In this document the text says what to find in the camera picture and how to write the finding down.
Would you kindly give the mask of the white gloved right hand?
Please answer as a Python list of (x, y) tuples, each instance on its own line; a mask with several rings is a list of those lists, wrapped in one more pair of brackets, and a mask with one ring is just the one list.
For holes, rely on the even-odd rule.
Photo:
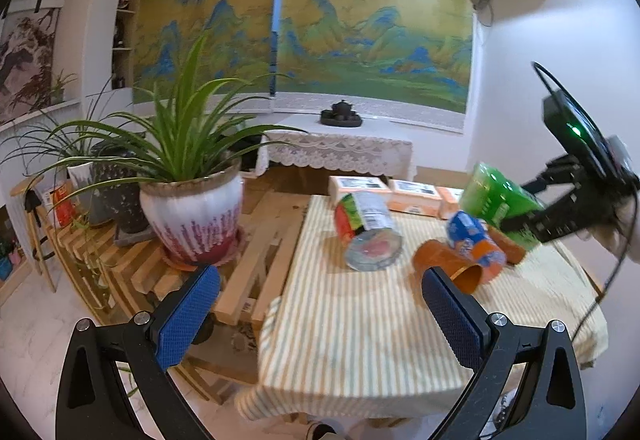
[(583, 240), (595, 239), (614, 256), (626, 251), (626, 258), (640, 263), (639, 202), (632, 197), (616, 207), (615, 223), (594, 226), (582, 236)]

